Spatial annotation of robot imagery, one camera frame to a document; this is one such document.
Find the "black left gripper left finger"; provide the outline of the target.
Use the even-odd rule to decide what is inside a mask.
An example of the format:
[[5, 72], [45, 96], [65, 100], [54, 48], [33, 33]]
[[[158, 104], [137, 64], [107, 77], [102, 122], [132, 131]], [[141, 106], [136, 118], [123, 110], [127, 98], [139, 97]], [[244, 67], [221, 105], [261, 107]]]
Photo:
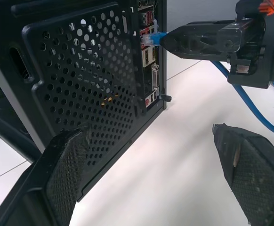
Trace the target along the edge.
[[52, 138], [0, 205], [0, 226], [69, 225], [89, 144], [89, 124]]

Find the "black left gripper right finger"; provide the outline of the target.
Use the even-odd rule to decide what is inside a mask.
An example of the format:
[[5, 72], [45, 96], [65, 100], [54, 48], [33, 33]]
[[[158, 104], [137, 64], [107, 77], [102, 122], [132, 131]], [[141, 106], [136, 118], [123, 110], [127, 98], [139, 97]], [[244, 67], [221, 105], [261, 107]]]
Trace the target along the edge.
[[274, 146], [262, 135], [214, 124], [224, 177], [252, 226], [274, 226]]

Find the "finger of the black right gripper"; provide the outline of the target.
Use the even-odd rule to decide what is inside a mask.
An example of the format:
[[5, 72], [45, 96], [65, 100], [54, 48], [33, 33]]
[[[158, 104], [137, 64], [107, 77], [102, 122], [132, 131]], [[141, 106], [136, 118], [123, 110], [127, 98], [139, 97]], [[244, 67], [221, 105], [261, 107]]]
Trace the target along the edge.
[[204, 26], [204, 25], [221, 25], [225, 26], [235, 22], [234, 20], [217, 20], [217, 21], [197, 21], [186, 24], [186, 26]]
[[228, 23], [188, 23], [161, 38], [161, 46], [182, 59], [226, 61], [218, 50], [217, 32]]

